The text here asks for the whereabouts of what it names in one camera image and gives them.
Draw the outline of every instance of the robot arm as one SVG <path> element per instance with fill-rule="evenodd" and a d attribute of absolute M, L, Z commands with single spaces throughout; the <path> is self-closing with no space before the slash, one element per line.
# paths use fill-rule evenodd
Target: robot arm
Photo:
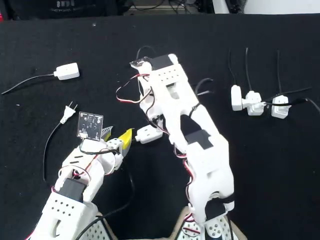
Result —
<path fill-rule="evenodd" d="M 131 137 L 129 129 L 107 142 L 85 139 L 70 153 L 62 163 L 31 240 L 73 240 L 96 218 L 98 208 L 92 200 L 104 176 L 119 169 L 130 148 Z"/>
<path fill-rule="evenodd" d="M 151 90 L 147 97 L 140 96 L 143 99 L 140 108 L 150 121 L 159 121 L 163 115 L 170 143 L 186 156 L 184 166 L 190 174 L 186 195 L 194 220 L 204 226 L 209 219 L 231 211 L 234 179 L 229 166 L 228 142 L 199 103 L 177 56 L 144 57 L 130 64 L 143 75 L 138 77 L 143 92 Z M 190 116 L 201 130 L 183 135 L 181 115 Z"/>

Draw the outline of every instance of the power plug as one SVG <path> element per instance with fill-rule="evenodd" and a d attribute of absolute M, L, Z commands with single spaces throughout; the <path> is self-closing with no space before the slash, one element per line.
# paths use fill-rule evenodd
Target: power plug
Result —
<path fill-rule="evenodd" d="M 261 102 L 260 93 L 249 91 L 245 96 L 245 99 L 242 100 L 243 108 L 247 109 L 249 116 L 260 116 L 264 113 L 265 103 Z"/>
<path fill-rule="evenodd" d="M 280 95 L 272 100 L 273 104 L 287 104 L 289 102 L 288 97 Z M 271 116 L 278 119 L 285 119 L 289 114 L 291 106 L 272 106 Z"/>
<path fill-rule="evenodd" d="M 80 76 L 78 64 L 76 62 L 58 66 L 53 75 L 59 80 L 68 80 Z"/>
<path fill-rule="evenodd" d="M 247 109 L 249 116 L 260 116 L 265 109 L 265 103 L 261 102 L 260 93 L 249 91 L 242 98 L 241 88 L 238 85 L 233 85 L 231 87 L 231 105 L 233 111 L 241 111 Z"/>
<path fill-rule="evenodd" d="M 163 134 L 164 133 L 160 129 L 149 124 L 136 131 L 135 140 L 141 144 L 146 144 L 161 138 Z"/>
<path fill-rule="evenodd" d="M 231 105 L 233 111 L 241 111 L 243 109 L 241 88 L 238 85 L 231 87 Z"/>

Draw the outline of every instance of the black cable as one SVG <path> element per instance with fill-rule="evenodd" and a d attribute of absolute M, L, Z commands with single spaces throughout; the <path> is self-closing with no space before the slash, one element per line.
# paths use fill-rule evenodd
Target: black cable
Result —
<path fill-rule="evenodd" d="M 148 112 L 149 112 L 149 110 L 155 105 L 155 102 L 156 102 L 156 97 L 155 97 L 155 95 L 153 95 L 152 104 L 151 104 L 150 107 L 148 107 L 148 109 L 145 111 L 145 116 L 146 116 L 146 119 L 148 120 L 148 122 L 150 122 L 149 117 L 148 117 Z"/>
<path fill-rule="evenodd" d="M 185 13 L 192 14 L 192 13 L 187 9 L 187 7 L 186 7 L 186 0 L 174 1 L 174 2 L 177 4 L 176 9 L 175 9 L 175 11 L 176 11 L 177 14 L 178 14 L 178 8 L 179 8 L 179 6 L 181 6 L 181 7 L 184 8 L 184 12 L 185 12 Z"/>
<path fill-rule="evenodd" d="M 280 82 L 280 51 L 276 51 L 276 78 L 278 81 L 279 93 L 282 93 L 281 82 Z"/>
<path fill-rule="evenodd" d="M 236 76 L 234 75 L 234 72 L 232 71 L 232 68 L 231 68 L 231 49 L 229 49 L 229 53 L 228 53 L 228 68 L 229 68 L 230 74 L 232 75 L 234 85 L 237 85 Z"/>
<path fill-rule="evenodd" d="M 205 83 L 205 82 L 213 82 L 213 81 L 214 81 L 213 79 L 207 77 L 207 78 L 202 79 L 200 82 L 198 82 L 198 84 L 196 85 L 195 90 L 194 90 L 195 95 L 198 95 L 199 89 L 200 89 L 200 87 L 201 87 L 201 85 L 203 83 Z"/>
<path fill-rule="evenodd" d="M 303 104 L 303 103 L 308 103 L 308 102 L 311 103 L 315 107 L 315 109 L 317 109 L 318 112 L 320 113 L 320 107 L 313 100 L 311 100 L 308 97 L 300 97 L 300 98 L 297 98 L 294 101 L 288 102 L 288 103 L 265 102 L 265 104 L 271 105 L 271 106 L 294 106 L 297 104 Z"/>
<path fill-rule="evenodd" d="M 143 10 L 151 10 L 151 9 L 156 9 L 157 7 L 160 7 L 163 3 L 165 2 L 165 0 L 162 0 L 159 4 L 153 6 L 153 7 L 147 7 L 147 8 L 137 8 L 137 6 L 135 5 L 134 1 L 132 1 L 132 6 L 139 11 L 143 11 Z"/>
<path fill-rule="evenodd" d="M 148 112 L 149 112 L 149 110 L 155 105 L 155 102 L 156 102 L 156 97 L 155 97 L 155 95 L 153 94 L 152 96 L 153 96 L 152 104 L 151 104 L 150 107 L 148 107 L 148 109 L 145 111 L 146 120 L 147 120 L 152 126 L 154 126 L 156 129 L 160 129 L 160 130 L 164 131 L 167 135 L 169 135 L 169 134 L 167 133 L 168 131 L 166 131 L 166 130 L 164 130 L 163 128 L 161 128 L 158 124 L 156 124 L 156 123 L 153 122 L 152 120 L 149 120 Z"/>
<path fill-rule="evenodd" d="M 307 102 L 307 99 L 306 98 L 297 98 L 291 102 L 288 102 L 288 103 L 272 103 L 272 102 L 265 102 L 266 105 L 270 105 L 270 106 L 280 106 L 280 107 L 283 107 L 283 106 L 294 106 L 294 105 L 297 105 L 297 104 L 303 104 Z"/>
<path fill-rule="evenodd" d="M 140 55 L 140 52 L 142 49 L 151 49 L 154 52 L 154 54 L 156 54 L 156 51 L 152 46 L 144 45 L 144 46 L 140 47 L 139 50 L 136 52 L 135 60 L 139 59 L 139 55 Z"/>
<path fill-rule="evenodd" d="M 231 240 L 234 240 L 234 232 L 232 230 L 231 219 L 230 219 L 229 214 L 226 215 L 226 218 L 228 219 L 228 224 L 229 224 L 229 229 L 230 229 L 230 234 L 231 234 Z"/>
<path fill-rule="evenodd" d="M 281 95 L 286 95 L 286 94 L 297 94 L 297 93 L 301 93 L 301 92 L 304 92 L 304 91 L 307 91 L 307 90 L 310 90 L 312 89 L 311 87 L 305 87 L 305 88 L 301 88 L 301 89 L 297 89 L 297 90 L 293 90 L 293 91 L 285 91 L 285 92 L 282 92 L 282 93 L 278 93 L 272 97 L 269 97 L 267 99 L 264 99 L 262 102 L 268 102 L 278 96 L 281 96 Z"/>
<path fill-rule="evenodd" d="M 43 151 L 43 159 L 42 159 L 42 179 L 43 181 L 49 186 L 51 187 L 51 185 L 48 183 L 47 181 L 47 148 L 48 148 L 48 144 L 51 140 L 51 137 L 54 135 L 54 133 L 56 132 L 56 130 L 61 126 L 61 122 L 58 123 L 57 126 L 55 126 L 55 128 L 52 130 L 52 132 L 50 133 L 48 139 L 46 140 L 45 146 L 44 146 L 44 151 Z"/>
<path fill-rule="evenodd" d="M 172 0 L 168 0 L 170 7 L 172 8 L 172 10 L 173 10 L 176 14 L 179 14 L 179 13 L 178 13 L 178 10 L 174 8 L 174 6 L 172 5 L 171 1 L 172 1 Z"/>
<path fill-rule="evenodd" d="M 27 79 L 19 82 L 18 84 L 14 85 L 14 86 L 11 87 L 10 89 L 4 91 L 3 93 L 1 93 L 1 95 L 4 95 L 4 94 L 7 94 L 7 93 L 11 92 L 11 91 L 12 91 L 13 89 L 15 89 L 16 87 L 18 87 L 18 86 L 20 86 L 21 84 L 24 84 L 25 82 L 28 82 L 28 81 L 30 81 L 30 80 L 32 80 L 32 79 L 42 78 L 42 77 L 47 77 L 47 76 L 53 76 L 53 75 L 54 75 L 54 74 L 51 73 L 51 74 L 45 74 L 45 75 L 32 76 L 32 77 L 30 77 L 30 78 L 27 78 Z"/>
<path fill-rule="evenodd" d="M 84 141 L 85 140 L 83 140 L 79 145 L 79 150 L 83 154 L 88 154 L 88 155 L 100 155 L 100 154 L 108 154 L 108 153 L 120 154 L 120 152 L 117 149 L 109 149 L 109 150 L 105 150 L 105 151 L 83 151 L 81 148 L 82 148 L 82 145 L 84 144 Z"/>
<path fill-rule="evenodd" d="M 306 100 L 307 102 L 311 103 L 311 104 L 315 107 L 315 109 L 317 109 L 318 112 L 320 113 L 320 107 L 319 107 L 314 101 L 312 101 L 312 100 L 311 100 L 310 98 L 308 98 L 308 97 L 306 97 L 305 100 Z"/>
<path fill-rule="evenodd" d="M 108 212 L 108 213 L 106 213 L 106 214 L 104 214 L 104 215 L 102 215 L 102 216 L 99 216 L 97 219 L 93 220 L 91 223 L 89 223 L 89 224 L 79 233 L 79 235 L 76 237 L 75 240 L 79 240 L 79 239 L 82 237 L 82 235 L 83 235 L 92 225 L 94 225 L 95 223 L 97 223 L 97 222 L 99 222 L 99 221 L 101 221 L 101 220 L 103 220 L 103 219 L 105 219 L 105 218 L 107 218 L 107 217 L 110 217 L 111 215 L 113 215 L 113 214 L 115 214 L 115 213 L 118 213 L 118 212 L 122 211 L 123 209 L 125 209 L 126 207 L 128 207 L 128 206 L 130 205 L 130 203 L 132 202 L 132 200 L 134 199 L 135 192 L 136 192 L 135 184 L 134 184 L 132 175 L 131 175 L 131 173 L 130 173 L 130 171 L 129 171 L 129 168 L 128 168 L 126 162 L 124 161 L 123 163 L 124 163 L 124 165 L 126 166 L 126 169 L 127 169 L 127 172 L 128 172 L 128 176 L 129 176 L 129 178 L 130 178 L 130 184 L 131 184 L 131 190 L 132 190 L 132 194 L 131 194 L 128 202 L 127 202 L 125 205 L 123 205 L 122 207 L 119 207 L 119 208 L 117 208 L 117 209 L 115 209 L 115 210 L 113 210 L 113 211 L 111 211 L 111 212 Z"/>
<path fill-rule="evenodd" d="M 194 111 L 200 106 L 200 102 L 198 102 L 195 106 L 192 107 L 190 113 L 189 113 L 189 118 L 191 118 L 192 114 L 194 113 Z"/>
<path fill-rule="evenodd" d="M 250 78 L 249 78 L 249 70 L 248 70 L 248 51 L 249 51 L 249 48 L 247 47 L 245 49 L 244 66 L 245 66 L 246 80 L 248 81 L 250 91 L 252 91 L 251 82 L 250 82 Z"/>

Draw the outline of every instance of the black fabric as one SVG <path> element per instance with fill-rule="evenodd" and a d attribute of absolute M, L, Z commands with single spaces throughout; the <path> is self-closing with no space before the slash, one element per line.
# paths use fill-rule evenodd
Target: black fabric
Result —
<path fill-rule="evenodd" d="M 229 142 L 235 209 L 231 219 L 249 239 L 318 239 L 320 225 L 320 115 L 308 103 L 293 106 L 286 119 L 233 112 L 228 49 L 242 93 L 245 47 L 252 88 L 268 98 L 277 93 L 276 50 L 281 52 L 283 91 L 312 86 L 320 104 L 320 15 L 186 15 L 108 17 L 0 24 L 0 89 L 30 76 L 77 62 L 81 77 L 38 80 L 0 97 L 2 239 L 24 239 L 35 227 L 50 190 L 42 183 L 46 139 L 74 101 L 79 110 L 104 115 L 113 136 L 148 124 L 138 105 L 116 101 L 115 90 L 137 72 L 129 66 L 137 50 L 152 46 L 158 56 L 174 53 L 191 84 L 212 78 L 199 96 Z M 137 99 L 135 81 L 121 90 Z M 56 132 L 48 149 L 48 177 L 76 147 L 77 117 Z M 168 237 L 183 206 L 189 180 L 168 138 L 131 147 L 125 161 L 133 175 L 132 204 L 108 219 L 120 239 Z M 94 202 L 102 213 L 131 194 L 125 169 L 104 180 Z"/>

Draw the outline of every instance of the white plug adapter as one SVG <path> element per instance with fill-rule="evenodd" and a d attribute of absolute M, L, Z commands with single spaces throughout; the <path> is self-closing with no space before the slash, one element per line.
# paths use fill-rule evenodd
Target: white plug adapter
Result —
<path fill-rule="evenodd" d="M 243 109 L 241 88 L 238 85 L 231 87 L 231 105 L 233 111 L 241 111 Z"/>
<path fill-rule="evenodd" d="M 53 75 L 59 80 L 68 80 L 80 76 L 78 64 L 76 62 L 58 66 L 53 72 Z"/>
<path fill-rule="evenodd" d="M 135 140 L 141 144 L 147 144 L 162 137 L 164 133 L 150 124 L 136 131 Z"/>
<path fill-rule="evenodd" d="M 273 104 L 287 104 L 288 102 L 288 97 L 284 95 L 272 99 Z M 291 106 L 272 106 L 271 116 L 278 119 L 285 119 L 289 114 L 289 108 L 291 108 Z"/>
<path fill-rule="evenodd" d="M 243 108 L 247 109 L 249 116 L 260 116 L 264 113 L 265 103 L 261 102 L 260 93 L 249 91 L 245 96 L 245 99 L 242 99 Z"/>

